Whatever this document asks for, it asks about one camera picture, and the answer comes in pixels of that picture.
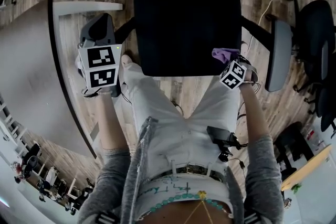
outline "chair seat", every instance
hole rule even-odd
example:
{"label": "chair seat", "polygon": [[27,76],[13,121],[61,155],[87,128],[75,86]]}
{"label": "chair seat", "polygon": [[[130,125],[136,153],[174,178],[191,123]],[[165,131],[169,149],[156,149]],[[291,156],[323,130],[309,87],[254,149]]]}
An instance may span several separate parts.
{"label": "chair seat", "polygon": [[213,48],[240,49],[240,0],[134,0],[143,73],[155,77],[218,75]]}

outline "belt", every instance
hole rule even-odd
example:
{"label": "belt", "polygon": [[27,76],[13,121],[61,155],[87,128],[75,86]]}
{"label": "belt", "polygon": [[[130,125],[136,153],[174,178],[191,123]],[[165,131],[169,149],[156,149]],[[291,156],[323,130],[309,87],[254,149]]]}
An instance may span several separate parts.
{"label": "belt", "polygon": [[[206,176],[207,173],[208,173],[208,169],[203,167],[203,166],[199,166],[199,165],[195,165],[195,164],[188,164],[185,167],[177,168],[176,173],[177,174],[196,174],[196,175]],[[163,173],[153,177],[151,179],[151,181],[156,180],[160,177],[164,177],[164,176],[168,176],[168,175],[172,175],[172,174],[173,174],[173,170],[168,170],[166,172],[163,172]],[[214,179],[216,181],[223,182],[223,175],[219,172],[211,171],[209,177],[211,177],[212,179]]]}

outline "belt buckle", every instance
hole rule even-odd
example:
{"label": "belt buckle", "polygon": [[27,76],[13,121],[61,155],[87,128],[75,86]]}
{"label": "belt buckle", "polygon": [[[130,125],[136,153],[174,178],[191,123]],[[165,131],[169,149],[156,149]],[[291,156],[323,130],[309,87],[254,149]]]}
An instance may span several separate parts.
{"label": "belt buckle", "polygon": [[195,164],[188,164],[187,165],[187,174],[194,174],[194,166],[197,166],[197,165],[195,165]]}

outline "white pants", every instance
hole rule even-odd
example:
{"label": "white pants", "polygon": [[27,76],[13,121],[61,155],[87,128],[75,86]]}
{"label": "white pants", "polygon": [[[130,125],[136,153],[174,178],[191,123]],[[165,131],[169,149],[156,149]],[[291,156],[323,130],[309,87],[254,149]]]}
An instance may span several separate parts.
{"label": "white pants", "polygon": [[124,68],[136,131],[149,116],[159,121],[149,145],[147,174],[152,178],[162,172],[196,164],[223,173],[227,164],[218,160],[220,150],[213,144],[206,128],[217,127],[235,132],[240,102],[239,90],[228,90],[213,77],[209,88],[189,119],[180,112],[141,67],[130,63]]}

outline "black and white fiducial marker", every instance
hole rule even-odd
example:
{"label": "black and white fiducial marker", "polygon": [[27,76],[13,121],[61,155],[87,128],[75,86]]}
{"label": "black and white fiducial marker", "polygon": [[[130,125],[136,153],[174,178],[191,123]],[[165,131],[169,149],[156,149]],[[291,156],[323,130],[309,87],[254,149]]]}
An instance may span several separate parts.
{"label": "black and white fiducial marker", "polygon": [[244,82],[246,67],[232,61],[220,74],[221,83],[230,90],[236,89]]}
{"label": "black and white fiducial marker", "polygon": [[88,89],[117,84],[121,44],[79,48],[81,71]]}

